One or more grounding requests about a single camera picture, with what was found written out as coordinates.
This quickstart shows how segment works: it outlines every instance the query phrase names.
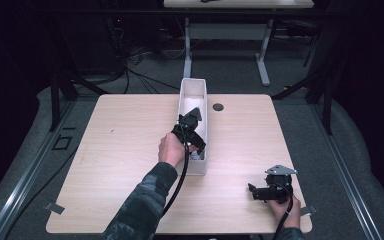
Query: table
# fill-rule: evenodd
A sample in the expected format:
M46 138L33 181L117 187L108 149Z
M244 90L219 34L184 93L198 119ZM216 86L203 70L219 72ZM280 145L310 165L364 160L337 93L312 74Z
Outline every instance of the table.
M233 8L268 9L312 8L312 0L213 0L203 3L200 0L164 0L166 8ZM258 71L263 86L270 86L264 64L267 46L270 41L272 20L267 24L214 24L190 23L185 19L185 67L183 77L190 78L192 71L191 39L235 39L261 40L260 52L255 54Z
M65 210L51 213L47 231L103 232L156 164L160 139L176 123L178 101L172 94L101 96L56 202ZM215 103L224 110L213 110ZM247 186L265 187L264 171L276 164L293 168L271 98L209 94L207 127L207 174L186 177L157 233L274 232L278 223L270 208L253 200ZM292 177L294 193L305 206ZM303 232L312 228L309 216L301 224Z

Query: desk foot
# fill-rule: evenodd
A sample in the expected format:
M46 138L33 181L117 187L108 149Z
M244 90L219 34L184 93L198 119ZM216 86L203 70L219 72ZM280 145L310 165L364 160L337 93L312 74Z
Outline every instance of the desk foot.
M190 78L192 71L192 58L185 59L185 68L183 69L183 78Z
M260 54L255 54L255 59L257 60L258 71L260 72L261 82L263 86L270 86L269 75L267 75L266 65L264 65L264 61L260 59Z

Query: gray tape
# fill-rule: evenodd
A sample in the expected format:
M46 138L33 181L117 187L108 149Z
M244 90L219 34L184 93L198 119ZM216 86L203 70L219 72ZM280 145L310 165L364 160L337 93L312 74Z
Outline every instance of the gray tape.
M58 213L59 215L61 215L61 213L64 211L65 208L59 206L58 204L56 203L51 203L51 202L48 202L45 207L45 209L51 211L51 212L54 212L54 213Z
M309 206L301 208L301 216L304 216L304 215L310 215L311 216L311 214L316 213L317 211L318 210L316 207L314 207L313 205L309 205Z

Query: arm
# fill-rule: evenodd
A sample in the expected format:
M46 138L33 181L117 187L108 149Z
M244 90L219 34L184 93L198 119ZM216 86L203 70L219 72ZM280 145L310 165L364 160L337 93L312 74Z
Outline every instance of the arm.
M168 192L177 179L175 167L184 146L172 133L161 139L159 163L123 203L104 232L106 239L151 239L162 217Z
M286 218L283 228L279 233L278 239L280 240L302 240L304 236L302 235L302 231L300 230L300 219L301 219L301 201L298 200L295 196L292 197L293 206L289 213L288 218ZM286 201L283 204L278 204L276 201L267 201L269 206L271 207L274 216L278 222L282 218L283 214L285 214L289 201Z

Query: dark jacket sleeve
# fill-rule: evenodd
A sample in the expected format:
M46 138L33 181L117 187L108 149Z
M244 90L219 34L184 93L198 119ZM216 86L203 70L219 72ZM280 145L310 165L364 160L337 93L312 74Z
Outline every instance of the dark jacket sleeve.
M168 163L157 163L143 178L104 232L106 239L152 239L162 217L168 192L177 172Z
M298 228L285 228L279 233L279 240L304 240L302 231Z

